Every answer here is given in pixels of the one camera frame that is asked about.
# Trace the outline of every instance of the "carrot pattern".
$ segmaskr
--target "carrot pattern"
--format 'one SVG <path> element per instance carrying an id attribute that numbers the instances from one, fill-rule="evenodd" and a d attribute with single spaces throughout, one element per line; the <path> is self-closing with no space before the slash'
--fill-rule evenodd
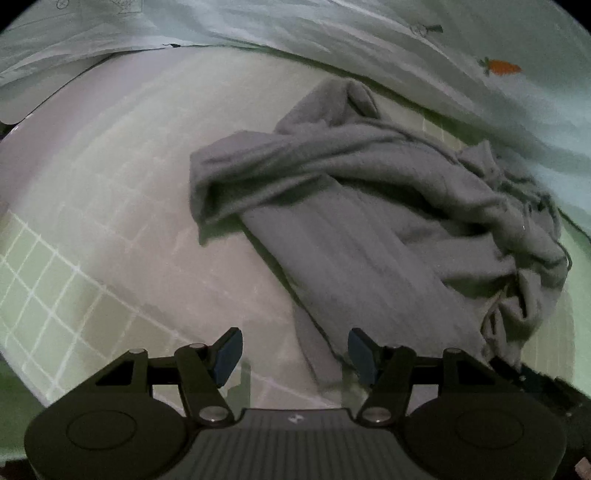
<path id="1" fill-rule="evenodd" d="M 484 67 L 484 73 L 487 77 L 491 72 L 495 75 L 510 75 L 522 71 L 519 65 L 504 60 L 490 60 L 488 57 L 485 57 L 484 60 L 478 60 L 478 65 Z"/>

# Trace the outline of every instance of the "gray towel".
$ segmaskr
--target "gray towel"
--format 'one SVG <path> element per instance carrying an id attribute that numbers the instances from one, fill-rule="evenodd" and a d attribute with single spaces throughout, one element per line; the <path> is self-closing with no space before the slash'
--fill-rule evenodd
<path id="1" fill-rule="evenodd" d="M 191 211 L 238 214 L 283 268 L 321 384 L 361 327 L 380 344 L 454 346 L 519 363 L 567 274 L 550 196 L 488 142 L 455 153 L 392 122 L 370 90 L 332 79 L 272 134 L 191 156 Z"/>

